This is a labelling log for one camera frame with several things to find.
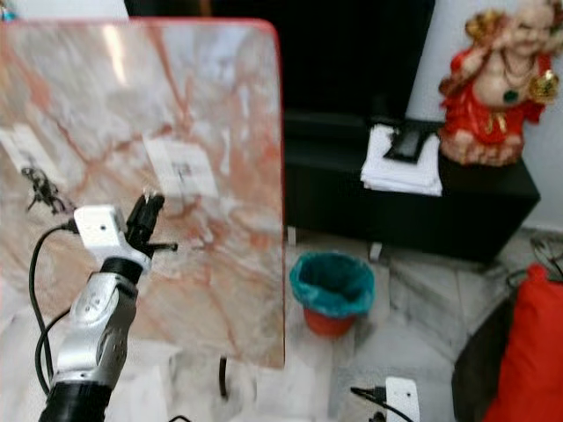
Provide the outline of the white adhesive hook plate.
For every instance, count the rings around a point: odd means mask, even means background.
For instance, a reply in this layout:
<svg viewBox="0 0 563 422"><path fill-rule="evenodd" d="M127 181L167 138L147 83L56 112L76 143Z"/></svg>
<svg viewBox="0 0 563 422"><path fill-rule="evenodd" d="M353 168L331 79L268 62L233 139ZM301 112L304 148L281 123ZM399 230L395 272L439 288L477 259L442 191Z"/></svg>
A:
<svg viewBox="0 0 563 422"><path fill-rule="evenodd" d="M39 170L49 181L62 181L62 174L53 158L29 126L19 124L8 128L1 127L0 141L18 170Z"/></svg>
<svg viewBox="0 0 563 422"><path fill-rule="evenodd" d="M220 196L212 162L200 145L170 137L145 138L143 145L166 197L190 200Z"/></svg>

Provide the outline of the black key bunch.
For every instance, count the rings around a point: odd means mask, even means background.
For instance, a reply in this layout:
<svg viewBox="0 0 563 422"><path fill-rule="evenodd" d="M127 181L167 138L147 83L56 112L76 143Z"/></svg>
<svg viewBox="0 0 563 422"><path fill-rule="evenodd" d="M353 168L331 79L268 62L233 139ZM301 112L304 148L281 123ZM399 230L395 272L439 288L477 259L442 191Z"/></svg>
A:
<svg viewBox="0 0 563 422"><path fill-rule="evenodd" d="M36 204L44 204L51 209L52 215L72 213L74 206L60 195L60 190L52 181L48 180L46 173L35 166L25 166L20 170L23 177L31 181L33 197L25 209L25 213L31 213Z"/></svg>

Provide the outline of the marble pattern table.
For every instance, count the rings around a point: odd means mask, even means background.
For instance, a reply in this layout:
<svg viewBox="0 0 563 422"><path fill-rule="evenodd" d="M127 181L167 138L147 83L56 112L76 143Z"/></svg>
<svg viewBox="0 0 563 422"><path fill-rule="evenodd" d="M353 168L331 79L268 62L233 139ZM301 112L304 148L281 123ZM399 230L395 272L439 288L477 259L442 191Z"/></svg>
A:
<svg viewBox="0 0 563 422"><path fill-rule="evenodd" d="M161 193L143 140L200 145L218 197L166 197L160 252L138 285L130 351L164 343L281 368L285 361L284 143L277 35L253 19L23 21L3 30L0 128L27 125L76 207L127 214ZM3 398L43 402L27 270L41 234L66 222L44 204L25 213L31 181L3 152L0 270Z"/></svg>

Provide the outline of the teal bin liner bag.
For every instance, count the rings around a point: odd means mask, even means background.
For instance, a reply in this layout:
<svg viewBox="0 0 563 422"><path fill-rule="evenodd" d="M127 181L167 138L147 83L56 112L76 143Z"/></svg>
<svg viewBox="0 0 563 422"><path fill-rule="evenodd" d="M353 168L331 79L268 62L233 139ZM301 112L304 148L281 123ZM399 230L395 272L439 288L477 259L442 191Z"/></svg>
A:
<svg viewBox="0 0 563 422"><path fill-rule="evenodd" d="M335 320L369 313L377 297L375 280L369 264L338 251L303 253L289 270L299 304Z"/></svg>

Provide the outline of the red waste bin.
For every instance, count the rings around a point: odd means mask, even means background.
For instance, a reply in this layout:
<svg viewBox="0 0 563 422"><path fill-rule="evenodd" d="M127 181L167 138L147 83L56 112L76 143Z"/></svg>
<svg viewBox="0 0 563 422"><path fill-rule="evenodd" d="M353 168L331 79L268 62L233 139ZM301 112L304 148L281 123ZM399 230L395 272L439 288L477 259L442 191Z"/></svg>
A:
<svg viewBox="0 0 563 422"><path fill-rule="evenodd" d="M304 321L310 331L321 338L340 338L353 327L357 315L345 317L330 317L326 314L315 312L315 310L305 307L303 309Z"/></svg>

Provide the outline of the white folded cloth stack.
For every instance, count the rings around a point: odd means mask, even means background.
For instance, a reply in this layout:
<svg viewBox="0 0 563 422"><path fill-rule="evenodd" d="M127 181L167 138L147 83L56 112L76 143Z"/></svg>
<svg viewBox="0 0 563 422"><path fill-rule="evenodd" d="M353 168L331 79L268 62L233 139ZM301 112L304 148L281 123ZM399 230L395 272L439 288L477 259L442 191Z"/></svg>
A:
<svg viewBox="0 0 563 422"><path fill-rule="evenodd" d="M385 158L391 151L391 126L376 124L369 132L369 146L361 169L361 182L374 192L425 194L442 197L438 160L440 141L430 135L421 144L415 164Z"/></svg>

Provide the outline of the black low cabinet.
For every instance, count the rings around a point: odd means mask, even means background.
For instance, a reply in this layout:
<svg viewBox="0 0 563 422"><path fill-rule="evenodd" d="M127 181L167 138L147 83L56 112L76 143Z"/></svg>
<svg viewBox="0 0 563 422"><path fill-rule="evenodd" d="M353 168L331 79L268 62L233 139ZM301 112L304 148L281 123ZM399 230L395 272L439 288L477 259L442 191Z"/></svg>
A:
<svg viewBox="0 0 563 422"><path fill-rule="evenodd" d="M490 264L540 201L523 162L462 166L445 157L442 196L374 192L361 182L368 140L362 118L286 113L286 225Z"/></svg>

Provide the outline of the red laughing Buddha statue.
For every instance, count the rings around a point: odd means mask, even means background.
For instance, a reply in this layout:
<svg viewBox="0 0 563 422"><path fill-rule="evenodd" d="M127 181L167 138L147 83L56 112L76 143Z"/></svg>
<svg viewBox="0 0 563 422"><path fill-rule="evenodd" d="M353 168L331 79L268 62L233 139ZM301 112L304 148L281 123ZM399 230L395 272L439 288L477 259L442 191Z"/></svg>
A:
<svg viewBox="0 0 563 422"><path fill-rule="evenodd" d="M524 125L538 124L563 90L563 74L552 68L563 54L563 0L480 11L464 31L471 45L453 56L439 84L440 153L462 165L515 164Z"/></svg>

